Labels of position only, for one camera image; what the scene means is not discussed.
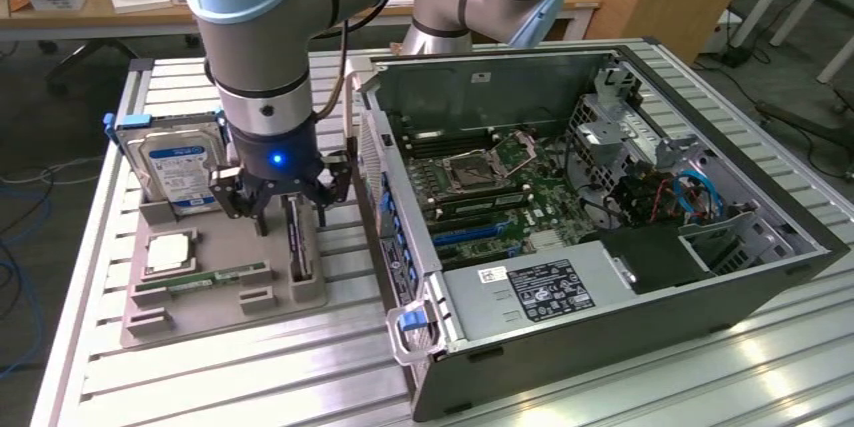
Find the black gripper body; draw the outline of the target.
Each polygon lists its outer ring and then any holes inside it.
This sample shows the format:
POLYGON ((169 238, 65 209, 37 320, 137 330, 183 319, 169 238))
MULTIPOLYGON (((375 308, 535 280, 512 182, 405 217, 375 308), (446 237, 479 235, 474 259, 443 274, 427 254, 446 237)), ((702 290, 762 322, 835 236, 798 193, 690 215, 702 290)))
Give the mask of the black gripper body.
POLYGON ((232 144, 243 167, 244 191, 251 198, 273 183, 273 195, 301 193, 308 198, 327 198, 328 189, 319 181, 324 169, 316 143, 316 122, 307 119, 293 130, 260 135, 228 123, 232 144))

